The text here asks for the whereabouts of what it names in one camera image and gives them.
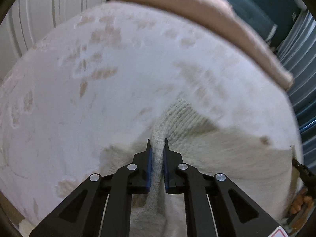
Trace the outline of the right hand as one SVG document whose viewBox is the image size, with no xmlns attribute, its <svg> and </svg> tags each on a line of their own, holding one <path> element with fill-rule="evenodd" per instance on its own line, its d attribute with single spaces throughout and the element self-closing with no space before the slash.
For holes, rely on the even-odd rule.
<svg viewBox="0 0 316 237">
<path fill-rule="evenodd" d="M 295 197 L 289 208 L 289 217 L 295 219 L 298 214 L 303 211 L 300 216 L 291 223 L 290 235 L 298 232 L 307 222 L 309 212 L 314 207 L 314 199 L 308 194 L 308 189 L 303 187 Z"/>
</svg>

